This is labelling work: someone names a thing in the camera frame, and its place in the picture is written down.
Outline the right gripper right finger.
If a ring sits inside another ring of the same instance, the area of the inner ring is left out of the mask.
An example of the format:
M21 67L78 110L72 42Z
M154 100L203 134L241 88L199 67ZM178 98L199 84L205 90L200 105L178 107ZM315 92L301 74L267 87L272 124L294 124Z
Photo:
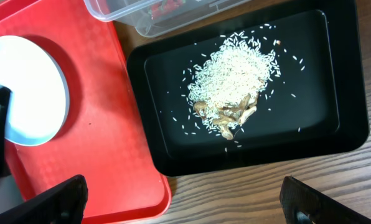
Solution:
M371 224L371 219L292 176L283 179L279 200L287 224Z

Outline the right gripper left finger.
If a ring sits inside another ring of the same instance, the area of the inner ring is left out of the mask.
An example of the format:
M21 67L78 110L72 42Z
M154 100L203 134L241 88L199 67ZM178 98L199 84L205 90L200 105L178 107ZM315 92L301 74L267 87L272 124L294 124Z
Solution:
M52 187L0 214L0 224L81 224L88 200L82 175Z

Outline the white round plate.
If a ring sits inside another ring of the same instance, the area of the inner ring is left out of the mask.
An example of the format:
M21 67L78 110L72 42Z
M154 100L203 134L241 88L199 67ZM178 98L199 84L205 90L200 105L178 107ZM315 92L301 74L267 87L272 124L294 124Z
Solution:
M11 91L5 138L21 146L39 146L64 125L70 97L55 59L33 41L0 36L0 87Z

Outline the food scraps and rice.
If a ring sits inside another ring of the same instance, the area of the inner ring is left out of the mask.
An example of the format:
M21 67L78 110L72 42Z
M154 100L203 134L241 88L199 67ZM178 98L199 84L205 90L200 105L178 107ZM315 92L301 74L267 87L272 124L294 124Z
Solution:
M190 67L182 72L179 89L187 104L173 119L174 142L207 146L210 135L233 141L243 131L259 97L271 98L269 82L281 77L281 41L273 39L268 45L268 34L275 29L274 24L263 24L180 49L190 55Z

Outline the red snack wrapper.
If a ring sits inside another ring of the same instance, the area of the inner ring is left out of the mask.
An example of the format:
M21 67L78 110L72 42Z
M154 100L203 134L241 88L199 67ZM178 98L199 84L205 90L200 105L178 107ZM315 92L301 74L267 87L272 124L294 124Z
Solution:
M152 20L156 20L182 7L185 3L186 0L163 0L150 6L149 14Z

